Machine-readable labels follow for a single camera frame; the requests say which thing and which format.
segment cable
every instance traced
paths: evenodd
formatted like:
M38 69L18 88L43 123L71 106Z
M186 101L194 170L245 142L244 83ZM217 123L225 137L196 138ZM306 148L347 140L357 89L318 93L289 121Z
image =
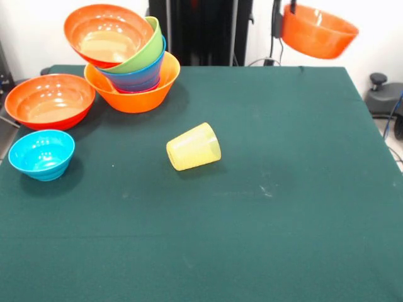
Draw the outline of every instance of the cable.
M280 41L280 45L281 45L281 52L280 52L280 59L279 59L280 66L281 66L281 59L283 58L284 45L283 45L281 38L279 38L278 40Z
M389 117L388 117L388 122L386 122L386 127L385 127L385 130L383 131L383 139L384 139L384 140L387 138L387 136L388 136L388 134L389 134L389 124L390 124L390 120L392 119L393 114L395 113L395 111L397 110L397 108L399 108L399 106L400 106L400 104L401 104L401 102L402 102L402 99L403 99L403 91L402 91L402 94L400 95L399 100L396 102L395 106L393 107L392 112L390 112L390 115L389 115Z
M403 163L402 157L400 157L400 155L399 155L395 150L393 150L392 148L390 148L389 146L388 146L388 148L389 148L389 150L392 151L392 152L396 155L396 157L398 158L396 161Z
M270 54L269 57L273 56L273 44L274 44L274 30L275 30L275 20L276 20L276 8L277 8L277 1L273 1L273 7L271 9L271 43L270 43Z
M255 60L255 61L253 61L252 63L250 63L248 66L252 66L253 64L255 64L255 63L259 62L259 61L262 61L262 60L272 60L272 61L276 62L279 66L281 66L281 64L280 64L279 61L277 61L277 60L275 60L275 59L272 59L272 58L261 58L261 59L257 59L257 60Z
M14 126L15 128L19 128L19 127L20 127L19 124L16 124L16 123L14 123L14 122L8 120L7 118L3 118L2 116L0 116L0 120L3 120L3 121L5 121L6 123L9 123L10 125Z
M239 66L237 56L235 54L234 54L234 63L236 64L236 66Z

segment yellow cup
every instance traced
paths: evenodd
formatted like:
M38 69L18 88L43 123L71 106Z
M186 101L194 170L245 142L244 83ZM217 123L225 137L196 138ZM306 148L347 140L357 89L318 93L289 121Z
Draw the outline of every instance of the yellow cup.
M166 144L168 157L178 171L221 159L219 141L208 123L202 123Z

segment orange bowl held in air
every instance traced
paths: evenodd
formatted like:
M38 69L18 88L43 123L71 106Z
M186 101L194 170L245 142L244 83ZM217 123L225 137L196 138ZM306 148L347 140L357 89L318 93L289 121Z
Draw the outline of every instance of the orange bowl held in air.
M72 12L64 23L71 47L87 62L114 67L137 53L154 30L138 14L109 4L94 4Z
M335 59L354 40L358 29L347 21L307 6L284 7L284 42L296 51L319 59Z
M84 69L84 76L111 107L126 113L141 113L158 107L164 101L180 70L178 60L166 52L161 66L161 80L157 88L135 94L119 93L108 78L91 64Z
M66 130L88 113L95 90L71 74L49 74L16 86L5 102L7 113L34 130Z

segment bowl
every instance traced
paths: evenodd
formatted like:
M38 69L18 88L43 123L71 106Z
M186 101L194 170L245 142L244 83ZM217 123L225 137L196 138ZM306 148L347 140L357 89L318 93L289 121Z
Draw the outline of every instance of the bowl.
M87 115L94 99L94 88L82 77L49 74L16 86L7 95L5 107L28 128L66 130Z
M155 87L160 80L159 74L157 77L153 77L152 79L148 80L147 82L137 84L137 85L129 85L129 86L123 86L123 85L117 85L112 82L113 87L117 90L124 90L124 91L130 91L130 92L138 92L138 91L143 91L143 90L148 90L152 87Z
M151 65L160 56L162 49L164 48L164 42L158 19L155 17L145 17L145 19L150 23L154 30L154 34L148 43L127 61L112 68L103 68L103 71L112 74L127 74Z
M126 90L125 86L139 85L153 79L157 80L159 77L159 71L161 69L166 47L166 41L163 36L162 40L164 41L164 50L161 52L157 60L143 69L130 72L128 74L112 74L110 72L103 71L102 69L98 70L102 72L102 74L107 77L115 87L120 87L123 90Z
M178 60L166 52L162 61L161 81L158 87L155 90L133 94L119 93L112 83L91 64L84 69L84 76L111 107L126 113L141 113L158 107L164 101L180 70Z
M69 166L75 145L74 139L66 132L37 131L15 142L8 160L15 169L34 179L53 181Z
M145 89L145 90L141 90L141 91L122 90L122 89L117 88L116 86L114 86L114 88L115 88L119 93L142 93L142 92L147 92L147 91L154 90L155 88L157 88L158 85L159 85L160 80L161 80L161 78L158 77L158 82L157 82L157 84L155 84L155 85L152 86L151 88L148 88L148 89Z
M319 59L335 59L354 40L358 29L329 13L297 5L284 7L283 41L298 52Z
M128 60L151 39L154 30L138 14L109 4L73 11L64 23L71 47L89 63L110 68Z

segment blue bowl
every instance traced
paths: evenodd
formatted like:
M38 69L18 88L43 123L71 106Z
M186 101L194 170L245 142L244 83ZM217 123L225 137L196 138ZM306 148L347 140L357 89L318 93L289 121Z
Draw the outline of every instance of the blue bowl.
M75 146L74 139L66 132L37 131L15 142L8 160L15 169L32 178L53 181L67 169Z
M143 69L136 70L130 72L128 74L112 74L111 72L103 71L102 69L97 68L102 74L107 77L114 86L123 87L123 86L134 86L140 85L145 82L150 82L152 79L157 79L159 76L159 71L161 69L162 60L164 58L166 41L164 36L162 36L164 40L164 48L162 49L161 54L151 65L144 67Z
M157 75L156 78L152 78L151 80L138 84L138 85L130 85L130 86L124 86L124 85L117 85L117 84L113 84L114 87L120 89L120 90L124 90L124 91L130 91L130 92L137 92L137 91L144 91L144 90L148 90L151 87L154 87L155 85L158 84L159 82L159 74Z

